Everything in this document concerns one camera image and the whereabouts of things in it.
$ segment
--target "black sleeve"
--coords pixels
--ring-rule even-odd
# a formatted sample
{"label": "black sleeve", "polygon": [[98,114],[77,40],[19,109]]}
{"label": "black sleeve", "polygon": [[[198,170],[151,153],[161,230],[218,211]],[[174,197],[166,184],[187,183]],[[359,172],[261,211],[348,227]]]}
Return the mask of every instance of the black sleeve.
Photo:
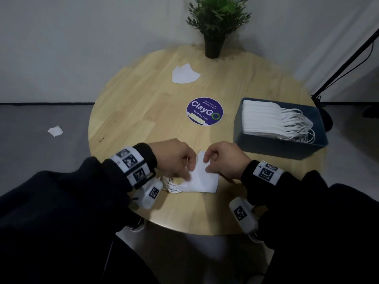
{"label": "black sleeve", "polygon": [[[135,148],[153,170],[150,147]],[[98,281],[131,189],[116,163],[89,157],[76,172],[39,172],[0,197],[2,281]]]}
{"label": "black sleeve", "polygon": [[252,161],[241,180],[248,201],[269,209],[257,233],[275,250],[264,283],[283,275],[302,283],[377,278],[377,201],[343,184],[329,188],[317,171],[302,180],[285,172],[274,186],[252,175],[257,165]]}

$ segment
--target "green recycling arrow logo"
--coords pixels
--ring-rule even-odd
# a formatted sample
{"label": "green recycling arrow logo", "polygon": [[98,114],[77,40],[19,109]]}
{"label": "green recycling arrow logo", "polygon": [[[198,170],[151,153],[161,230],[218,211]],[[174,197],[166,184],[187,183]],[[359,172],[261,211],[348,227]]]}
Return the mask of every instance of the green recycling arrow logo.
{"label": "green recycling arrow logo", "polygon": [[221,116],[220,116],[219,113],[216,113],[216,112],[215,112],[214,114],[211,115],[211,117],[212,117],[214,120],[219,120]]}

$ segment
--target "table top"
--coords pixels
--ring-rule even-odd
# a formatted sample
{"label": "table top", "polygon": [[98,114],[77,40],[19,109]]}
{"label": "table top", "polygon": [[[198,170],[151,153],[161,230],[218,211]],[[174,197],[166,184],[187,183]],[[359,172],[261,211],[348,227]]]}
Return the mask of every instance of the table top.
{"label": "table top", "polygon": [[[201,74],[190,84],[174,84],[171,72],[189,63]],[[212,126],[192,122],[186,108],[199,97],[217,100],[224,109]],[[233,141],[233,123],[243,97],[313,106],[308,93],[289,74],[252,53],[223,48],[218,59],[208,59],[203,46],[185,45],[152,52],[133,67],[121,69],[105,86],[92,109],[88,127],[91,154],[99,161],[125,146],[171,138],[188,143],[196,153],[215,142]],[[325,149],[296,161],[246,153],[291,172],[297,178],[321,171]],[[169,229],[200,235],[241,233],[229,202],[246,196],[240,184],[220,178],[216,194],[159,193],[151,210],[131,205],[137,214]]]}

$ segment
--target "potted plant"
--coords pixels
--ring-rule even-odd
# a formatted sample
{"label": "potted plant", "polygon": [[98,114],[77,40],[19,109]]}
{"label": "potted plant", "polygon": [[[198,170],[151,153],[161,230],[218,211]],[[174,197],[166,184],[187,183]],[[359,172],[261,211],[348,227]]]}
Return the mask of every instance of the potted plant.
{"label": "potted plant", "polygon": [[204,35],[205,55],[215,59],[220,56],[222,45],[230,33],[249,22],[251,13],[245,13],[247,0],[196,0],[197,7],[189,3],[193,19],[187,24]]}

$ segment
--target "person's left hand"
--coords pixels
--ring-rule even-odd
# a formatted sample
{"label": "person's left hand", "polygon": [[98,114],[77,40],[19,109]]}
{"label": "person's left hand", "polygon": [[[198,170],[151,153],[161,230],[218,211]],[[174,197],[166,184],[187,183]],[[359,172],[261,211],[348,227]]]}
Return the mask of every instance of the person's left hand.
{"label": "person's left hand", "polygon": [[196,153],[185,142],[177,138],[163,142],[149,143],[157,159],[157,168],[167,176],[178,174],[184,180],[191,180],[188,171],[193,171],[196,165]]}

